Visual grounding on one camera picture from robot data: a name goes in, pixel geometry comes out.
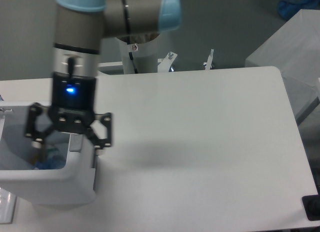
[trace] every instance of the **blue led light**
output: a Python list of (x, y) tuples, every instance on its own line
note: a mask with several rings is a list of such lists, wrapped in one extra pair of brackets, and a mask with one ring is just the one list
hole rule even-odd
[(68, 85), (66, 91), (67, 91), (67, 93), (69, 93), (71, 95), (74, 95), (76, 93), (76, 89), (72, 86), (69, 86), (69, 85)]

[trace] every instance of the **blue glove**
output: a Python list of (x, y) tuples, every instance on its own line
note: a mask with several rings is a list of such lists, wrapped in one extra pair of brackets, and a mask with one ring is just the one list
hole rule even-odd
[(300, 9), (316, 9), (320, 0), (281, 0), (277, 5), (280, 16), (289, 20)]

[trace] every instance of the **black object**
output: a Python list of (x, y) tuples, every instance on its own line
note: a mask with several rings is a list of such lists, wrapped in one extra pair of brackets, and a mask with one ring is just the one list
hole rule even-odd
[[(76, 58), (67, 60), (68, 74), (54, 72), (52, 75), (51, 106), (34, 103), (29, 107), (25, 136), (41, 144), (54, 130), (60, 132), (84, 134), (96, 149), (112, 145), (112, 114), (95, 114), (94, 94), (96, 78), (74, 76)], [(52, 124), (44, 131), (36, 129), (37, 117), (47, 113)], [(99, 139), (91, 124), (98, 120), (106, 127), (107, 137)]]
[(53, 46), (55, 48), (62, 49), (62, 50), (76, 51), (76, 52), (80, 52), (80, 53), (87, 53), (87, 54), (94, 54), (94, 55), (100, 54), (99, 50), (87, 49), (87, 48), (82, 48), (82, 47), (77, 47), (77, 46), (68, 46), (68, 45), (59, 44), (59, 43), (55, 43)]
[(302, 202), (308, 220), (320, 221), (320, 196), (304, 196)]

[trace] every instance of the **screw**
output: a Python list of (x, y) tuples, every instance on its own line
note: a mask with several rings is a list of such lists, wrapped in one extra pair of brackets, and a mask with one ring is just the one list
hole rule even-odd
[(132, 50), (133, 51), (138, 51), (138, 45), (137, 44), (132, 45)]

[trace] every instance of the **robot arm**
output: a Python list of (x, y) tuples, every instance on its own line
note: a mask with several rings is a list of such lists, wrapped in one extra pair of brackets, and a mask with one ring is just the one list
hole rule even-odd
[[(180, 1), (56, 1), (51, 106), (30, 106), (25, 136), (41, 147), (55, 130), (84, 134), (101, 150), (112, 145), (112, 114), (94, 112), (101, 39), (176, 29), (181, 22)], [(42, 113), (48, 114), (52, 125), (40, 132), (36, 121)], [(91, 128), (94, 120), (106, 127), (105, 139), (99, 139)]]

